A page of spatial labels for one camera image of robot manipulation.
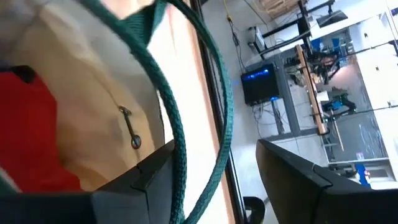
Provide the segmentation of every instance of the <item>black metal frame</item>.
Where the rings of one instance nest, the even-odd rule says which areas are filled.
[[[308,50],[308,52],[311,53],[311,45],[310,45],[310,39],[309,39],[309,37],[311,36],[311,32],[310,32],[310,27],[309,27],[309,24],[308,24],[308,21],[307,21],[308,13],[314,12],[314,11],[316,11],[318,9],[321,9],[321,8],[325,7],[325,6],[329,7],[329,13],[331,13],[331,6],[334,3],[335,3],[335,0],[328,0],[327,2],[324,2],[324,3],[320,4],[319,6],[315,6],[314,8],[312,8],[310,10],[307,10],[307,8],[305,8],[305,6],[303,5],[303,2],[302,1],[298,1],[297,4],[298,4],[298,7],[300,8],[300,12],[301,12],[301,15],[302,15],[301,18],[296,19],[296,20],[294,20],[292,22],[288,22],[287,24],[284,24],[284,25],[282,25],[282,26],[280,26],[280,27],[278,27],[278,28],[276,28],[274,30],[271,30],[271,31],[263,34],[262,38],[269,37],[270,35],[276,34],[276,33],[280,32],[280,31],[282,31],[282,30],[284,30],[284,29],[286,29],[288,27],[294,26],[294,25],[298,26],[298,31],[299,31],[299,35],[298,36],[293,37],[290,40],[286,40],[286,41],[284,41],[284,42],[282,42],[280,44],[276,44],[276,45],[274,45],[272,47],[269,47],[269,48],[266,47],[262,51],[259,50],[259,47],[256,44],[256,41],[254,41],[253,43],[250,43],[250,44],[254,44],[254,46],[255,46],[256,50],[258,51],[259,55],[263,56],[266,53],[269,53],[271,51],[277,50],[277,49],[279,49],[281,47],[285,47],[285,46],[287,46],[287,45],[289,45],[291,43],[294,43],[294,42],[296,42],[298,40],[303,40],[306,49]]]
[[[201,13],[201,2],[200,0],[190,0],[191,8],[203,18]],[[222,119],[222,105],[218,101],[218,91],[216,89],[216,83],[213,79],[215,71],[213,70],[211,58],[205,44],[198,38],[199,49],[201,54],[201,60],[203,62],[203,68],[205,71],[206,84],[208,87],[208,92],[210,96],[211,108],[213,110],[213,118],[215,121],[216,131],[218,140],[220,141],[222,130],[223,130],[223,119]],[[229,160],[225,169],[226,180],[229,188],[229,196],[231,198],[232,209],[234,213],[235,223],[246,223],[248,218],[245,212],[245,206],[243,202],[243,197],[241,195],[241,190],[239,188],[238,177],[236,175],[234,160],[232,153],[229,153]]]

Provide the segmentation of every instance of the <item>cable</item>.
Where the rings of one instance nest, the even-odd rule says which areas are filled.
[[[235,28],[238,32],[240,32],[240,33],[246,32],[246,30],[240,30],[239,28],[237,28],[237,27],[235,26],[235,24],[233,24],[233,26],[234,26],[234,28]]]
[[[227,19],[230,19],[230,20],[232,21],[232,17],[231,17],[230,14],[229,14],[228,7],[226,7],[226,2],[225,2],[225,0],[223,0],[223,2],[224,2],[225,11],[226,11],[226,18],[227,18]]]
[[[267,105],[266,105],[266,103],[263,103],[263,104],[262,104],[262,107],[265,108],[266,106],[269,106],[269,105],[271,105],[271,102],[268,102]]]
[[[309,101],[296,104],[296,105],[294,105],[294,107],[297,107],[297,106],[300,106],[300,105],[304,105],[305,103],[309,103]],[[271,114],[272,116],[275,116],[275,115],[273,114],[273,112],[271,112],[271,111],[266,111],[266,112],[268,112],[268,113]],[[285,118],[284,118],[284,115],[285,115],[286,113],[287,113],[287,111],[283,112],[282,115],[279,117],[279,119],[280,119],[281,121],[283,121],[286,125],[289,125],[289,122],[287,122],[287,121],[285,120]],[[314,126],[300,126],[300,128],[314,128]]]
[[[255,116],[254,107],[252,107],[252,112],[253,112],[253,115],[254,115],[254,119],[257,121],[257,123],[259,123],[259,119],[262,118],[262,113],[265,111],[265,112],[269,113],[271,116],[275,117],[275,118],[277,119],[277,121],[280,122],[280,126],[281,126],[281,128],[282,128],[282,132],[284,132],[285,129],[284,129],[283,123],[282,123],[282,121],[281,121],[281,116],[280,116],[279,110],[276,111],[276,115],[275,115],[275,114],[273,113],[273,111],[264,109],[265,106],[266,106],[265,104],[262,104],[262,106],[259,107],[259,112],[260,112],[260,117],[259,117],[259,118],[257,118],[257,117]],[[270,124],[263,124],[263,125],[273,125],[273,124],[277,124],[277,123],[270,123]]]
[[[282,129],[282,133],[285,133],[285,128],[284,128],[284,124],[283,124],[283,122],[282,122],[282,117],[280,116],[280,111],[279,111],[279,109],[276,109],[276,120],[277,120],[277,123],[279,123],[279,125],[280,125],[280,128]]]
[[[235,45],[235,50],[236,50],[236,56],[238,57],[238,61],[239,61],[239,67],[241,69],[241,72],[244,73],[246,72],[246,67],[243,64],[243,60],[242,60],[242,48],[241,48],[241,44],[238,38],[238,35],[235,33],[234,31],[234,24],[231,20],[228,20],[229,22],[229,27],[231,28],[231,33],[232,33],[232,40],[234,42]]]
[[[391,106],[386,106],[386,107],[382,107],[382,108],[358,111],[358,112],[355,112],[353,114],[349,114],[349,115],[346,115],[346,116],[340,116],[340,118],[346,118],[346,119],[344,119],[344,121],[346,121],[348,119],[356,118],[355,116],[350,116],[350,115],[357,115],[357,114],[374,112],[374,111],[379,111],[379,110],[386,110],[386,109],[393,109],[393,108],[396,108],[396,107],[398,107],[398,105],[391,105]],[[308,116],[316,116],[316,115],[321,115],[321,114],[310,114]]]
[[[261,124],[261,125],[264,125],[264,126],[276,124],[276,123],[261,123],[261,122],[260,122],[260,119],[262,118],[263,112],[266,111],[266,112],[269,113],[269,111],[268,111],[268,110],[264,110],[263,107],[258,107],[258,110],[259,110],[258,112],[260,113],[260,115],[259,115],[259,117],[257,117],[257,116],[256,116],[256,112],[257,112],[257,111],[255,111],[255,110],[256,110],[255,106],[252,106],[252,113],[253,113],[253,116],[254,116],[254,120],[255,120],[258,124]]]

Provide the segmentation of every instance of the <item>television screen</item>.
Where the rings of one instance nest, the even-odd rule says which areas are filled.
[[[253,106],[279,97],[275,68],[273,64],[241,75],[245,104]]]

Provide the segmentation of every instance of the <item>wooden beam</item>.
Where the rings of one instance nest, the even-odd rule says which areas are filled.
[[[326,134],[328,132],[328,129],[326,128],[325,124],[323,123],[322,107],[317,100],[317,87],[311,81],[312,78],[308,71],[307,63],[305,62],[305,57],[304,57],[303,49],[301,48],[301,46],[296,45],[296,51],[297,51],[298,59],[300,60],[300,68],[303,69],[303,75],[304,75],[305,83],[307,86],[308,95],[310,97],[310,102],[312,105],[312,112],[315,117],[315,122],[317,124],[319,134]]]

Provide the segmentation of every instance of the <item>white wall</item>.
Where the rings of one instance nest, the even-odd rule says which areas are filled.
[[[393,38],[390,28],[386,27],[387,23],[383,22],[384,19],[385,17],[381,17],[380,20],[378,16],[375,16],[349,27],[355,51],[387,42]],[[387,107],[387,101],[392,101],[393,104],[398,102],[398,89],[396,88],[398,58],[395,54],[393,46],[384,45],[356,55],[366,91],[374,109]],[[374,112],[395,177],[398,177],[397,113],[398,108]]]
[[[374,190],[398,189],[398,182],[396,181],[375,182],[371,183],[371,187]]]

